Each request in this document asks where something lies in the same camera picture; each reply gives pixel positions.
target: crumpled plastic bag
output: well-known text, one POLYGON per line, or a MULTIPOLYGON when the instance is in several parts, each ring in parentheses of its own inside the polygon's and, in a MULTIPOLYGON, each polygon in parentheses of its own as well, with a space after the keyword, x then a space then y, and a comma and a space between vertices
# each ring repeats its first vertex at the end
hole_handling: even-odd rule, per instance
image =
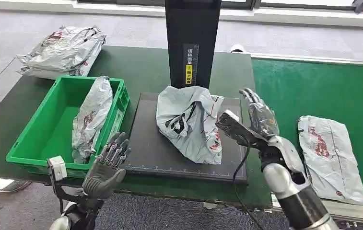
POLYGON ((320 198, 363 205, 363 184, 344 124, 315 116, 298 122, 307 174, 320 198))
POLYGON ((200 86, 168 86, 158 97, 157 126, 193 162, 221 164, 222 146, 215 121, 223 99, 200 86))
POLYGON ((109 77, 95 80, 72 121, 72 157, 75 163, 84 164, 95 153, 95 142, 112 105, 112 88, 109 77))
POLYGON ((62 26, 30 53, 17 55, 24 64, 18 73, 52 80, 62 74, 87 76, 105 38, 96 26, 62 26))

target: black vertical stand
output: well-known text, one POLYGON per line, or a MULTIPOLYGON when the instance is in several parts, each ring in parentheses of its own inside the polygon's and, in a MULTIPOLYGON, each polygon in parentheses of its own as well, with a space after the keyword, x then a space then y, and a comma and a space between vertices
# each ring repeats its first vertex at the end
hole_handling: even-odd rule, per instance
POLYGON ((221 0, 165 0, 171 85, 209 88, 221 0))

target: shoe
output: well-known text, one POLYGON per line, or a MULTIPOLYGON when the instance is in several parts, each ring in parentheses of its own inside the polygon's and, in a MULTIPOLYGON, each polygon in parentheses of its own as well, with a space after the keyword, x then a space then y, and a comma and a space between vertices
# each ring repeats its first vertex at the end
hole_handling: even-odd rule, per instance
POLYGON ((235 44, 231 47, 231 53, 246 53, 245 48, 240 44, 235 44))

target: red printed logo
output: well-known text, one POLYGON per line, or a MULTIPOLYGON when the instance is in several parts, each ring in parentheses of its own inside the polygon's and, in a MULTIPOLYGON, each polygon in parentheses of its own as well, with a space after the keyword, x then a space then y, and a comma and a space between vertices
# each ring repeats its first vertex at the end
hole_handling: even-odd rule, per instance
POLYGON ((329 153, 328 153, 328 150, 327 150, 327 144, 322 139, 321 135, 316 133, 316 128, 315 127, 309 127, 308 133, 315 136, 315 137, 317 137, 316 154, 318 156, 329 157, 329 153))

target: black cable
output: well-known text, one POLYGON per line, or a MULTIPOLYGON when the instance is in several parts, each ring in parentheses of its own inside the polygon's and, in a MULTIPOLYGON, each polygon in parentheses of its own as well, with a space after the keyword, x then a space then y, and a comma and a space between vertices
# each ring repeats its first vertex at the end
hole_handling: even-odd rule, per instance
POLYGON ((242 205, 242 208, 243 210, 250 216, 250 218, 253 220, 253 222, 258 226, 259 229, 261 230, 265 230, 258 222, 258 220, 252 215, 252 213, 250 213, 246 206, 244 205, 244 203, 242 202, 241 198, 239 197, 238 195, 238 191, 236 190, 236 182, 235 182, 235 178, 236 178, 236 175, 238 174, 238 171, 242 168, 242 165, 244 164, 244 162, 246 161, 247 159, 247 156, 249 155, 249 150, 250 150, 250 146, 247 147, 246 149, 246 154, 245 154, 245 157, 243 158, 243 160, 241 161, 241 163, 238 165, 238 167, 236 168, 235 170, 235 173, 234 173, 234 177, 232 179, 232 182, 234 183, 234 189, 235 189, 235 195, 236 195, 236 198, 238 198, 239 200, 239 203, 242 205))
POLYGON ((63 200, 59 199, 60 202, 60 214, 63 214, 63 200))

